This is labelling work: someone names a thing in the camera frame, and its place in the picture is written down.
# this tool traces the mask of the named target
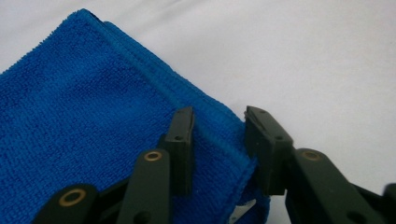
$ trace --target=white surface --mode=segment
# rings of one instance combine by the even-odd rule
[[[0,71],[87,8],[241,119],[266,109],[349,181],[396,182],[396,1],[0,2]],[[289,223],[274,199],[268,223]]]

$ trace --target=towel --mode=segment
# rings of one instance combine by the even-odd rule
[[[155,148],[174,112],[192,106],[192,194],[173,198],[174,223],[263,223],[269,199],[251,181],[244,123],[110,22],[71,14],[0,75],[0,223],[30,223],[56,191],[104,190]]]

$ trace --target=white background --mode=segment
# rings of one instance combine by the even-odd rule
[[[87,8],[243,119],[269,111],[349,181],[396,182],[396,1],[0,2],[0,72]],[[268,223],[290,223],[273,198]]]

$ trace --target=folded towel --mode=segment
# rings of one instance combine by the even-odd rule
[[[0,75],[0,222],[31,222],[66,186],[103,190],[126,178],[189,105],[193,190],[174,197],[174,223],[226,223],[253,198],[241,223],[263,223],[269,200],[249,181],[256,161],[244,149],[244,123],[85,9]]]

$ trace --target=towel label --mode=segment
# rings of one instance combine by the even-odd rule
[[[237,205],[233,210],[233,213],[230,215],[228,219],[229,224],[234,224],[239,218],[241,218],[251,207],[256,204],[256,199],[248,201],[244,205]]]

